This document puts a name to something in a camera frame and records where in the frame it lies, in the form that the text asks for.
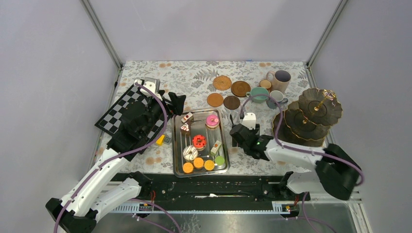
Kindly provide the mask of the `pink frosted donut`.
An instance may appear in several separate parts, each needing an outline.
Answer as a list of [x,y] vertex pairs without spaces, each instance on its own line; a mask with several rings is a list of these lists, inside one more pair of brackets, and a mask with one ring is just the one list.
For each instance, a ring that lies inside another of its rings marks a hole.
[[220,119],[217,115],[208,115],[206,117],[206,126],[214,129],[220,124]]

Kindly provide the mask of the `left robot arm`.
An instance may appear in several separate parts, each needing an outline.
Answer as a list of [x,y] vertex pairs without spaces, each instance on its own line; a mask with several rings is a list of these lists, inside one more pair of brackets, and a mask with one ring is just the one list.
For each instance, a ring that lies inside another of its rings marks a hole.
[[99,220],[127,200],[154,198],[152,179],[130,173],[114,189],[101,195],[112,178],[137,154],[154,144],[168,120],[183,112],[186,96],[142,89],[140,99],[129,103],[120,116],[120,126],[90,171],[62,198],[51,198],[46,209],[55,221],[54,232],[90,233]]

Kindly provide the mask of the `white chocolate striped donut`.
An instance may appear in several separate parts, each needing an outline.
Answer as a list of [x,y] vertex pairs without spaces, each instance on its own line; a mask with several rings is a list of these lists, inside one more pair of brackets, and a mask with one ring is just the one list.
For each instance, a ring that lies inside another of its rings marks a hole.
[[187,146],[182,152],[183,158],[191,162],[199,156],[198,150],[194,146]]

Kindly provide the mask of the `red frosted donut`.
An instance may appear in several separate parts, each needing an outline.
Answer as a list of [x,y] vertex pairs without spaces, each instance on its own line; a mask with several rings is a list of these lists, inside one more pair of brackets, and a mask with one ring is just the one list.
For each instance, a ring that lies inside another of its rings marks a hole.
[[207,145],[206,137],[204,135],[201,135],[201,134],[195,135],[192,139],[192,145],[197,150],[203,150]]

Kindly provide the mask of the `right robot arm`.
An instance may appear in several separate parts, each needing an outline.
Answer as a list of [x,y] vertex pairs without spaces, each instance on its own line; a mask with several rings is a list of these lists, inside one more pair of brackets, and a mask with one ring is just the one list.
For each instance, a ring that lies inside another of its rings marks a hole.
[[242,124],[233,126],[230,135],[254,159],[282,161],[307,169],[285,176],[286,182],[278,188],[285,200],[303,192],[322,190],[339,200],[349,200],[353,189],[364,181],[360,166],[336,144],[326,148],[296,145],[269,135],[257,135]]

